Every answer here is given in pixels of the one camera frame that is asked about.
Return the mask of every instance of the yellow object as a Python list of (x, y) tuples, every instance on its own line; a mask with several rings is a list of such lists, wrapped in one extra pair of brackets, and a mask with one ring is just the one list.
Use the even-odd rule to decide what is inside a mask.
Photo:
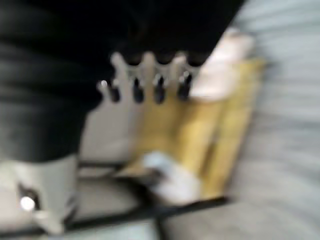
[(224, 194), (250, 122), (254, 100), (261, 84), (258, 74), (263, 65), (262, 60), (248, 60), (237, 66), (240, 79), (234, 94), (225, 104), (217, 142), (208, 156), (202, 176), (204, 199), (213, 199)]
[(224, 101), (203, 103), (193, 100), (183, 115), (176, 137), (174, 159), (195, 176), (200, 176), (203, 169), (223, 106)]

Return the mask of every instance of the black garment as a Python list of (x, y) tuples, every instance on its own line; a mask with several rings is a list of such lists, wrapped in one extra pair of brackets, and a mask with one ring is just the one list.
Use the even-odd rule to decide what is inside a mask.
[(1, 1), (0, 151), (30, 162), (77, 152), (114, 51), (209, 53), (242, 2)]

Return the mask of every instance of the white object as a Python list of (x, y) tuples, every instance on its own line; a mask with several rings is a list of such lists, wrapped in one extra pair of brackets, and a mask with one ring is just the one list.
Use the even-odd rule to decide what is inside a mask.
[(191, 98), (213, 102), (223, 100), (233, 93), (238, 78), (234, 64), (245, 59), (254, 45), (251, 36), (236, 28), (227, 29), (194, 79)]
[(36, 192), (40, 209), (35, 202), (21, 196), (20, 205), (31, 211), (34, 220), (50, 234), (64, 232), (64, 219), (77, 205), (77, 158), (70, 155), (49, 162), (12, 161), (17, 184)]
[(156, 169), (162, 174), (160, 182), (150, 190), (171, 205), (197, 202), (201, 196), (201, 181), (177, 164), (170, 156), (159, 151), (143, 156), (146, 169)]

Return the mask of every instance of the white surface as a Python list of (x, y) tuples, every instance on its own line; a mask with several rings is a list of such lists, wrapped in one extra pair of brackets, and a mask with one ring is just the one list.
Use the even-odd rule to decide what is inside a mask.
[(109, 225), (41, 240), (160, 240), (153, 221)]

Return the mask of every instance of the dark fabric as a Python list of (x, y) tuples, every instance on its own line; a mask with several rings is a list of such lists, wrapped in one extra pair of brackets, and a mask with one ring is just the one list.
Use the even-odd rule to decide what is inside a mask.
[(114, 51), (211, 52), (242, 0), (0, 3), (0, 151), (49, 161), (78, 150)]

